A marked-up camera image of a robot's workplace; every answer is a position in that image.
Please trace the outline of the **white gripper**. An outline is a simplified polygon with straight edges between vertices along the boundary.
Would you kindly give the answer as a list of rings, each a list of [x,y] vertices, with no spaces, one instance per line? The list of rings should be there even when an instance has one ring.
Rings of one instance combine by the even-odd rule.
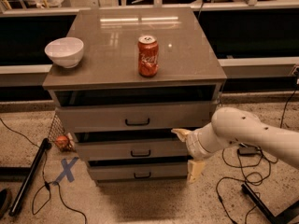
[[[224,149],[225,141],[215,134],[211,124],[191,132],[187,129],[175,128],[171,133],[174,133],[181,142],[186,141],[189,154],[194,158],[188,160],[189,183],[194,183],[203,172],[205,168],[203,160]]]

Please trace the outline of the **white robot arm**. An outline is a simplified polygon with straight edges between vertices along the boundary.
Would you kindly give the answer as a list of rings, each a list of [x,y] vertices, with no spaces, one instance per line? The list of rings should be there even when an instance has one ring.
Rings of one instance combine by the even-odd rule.
[[[192,159],[188,161],[189,183],[195,182],[205,167],[205,160],[219,150],[241,143],[260,147],[290,166],[299,168],[299,133],[262,123],[247,111],[222,107],[208,125],[190,131],[171,130],[184,142]]]

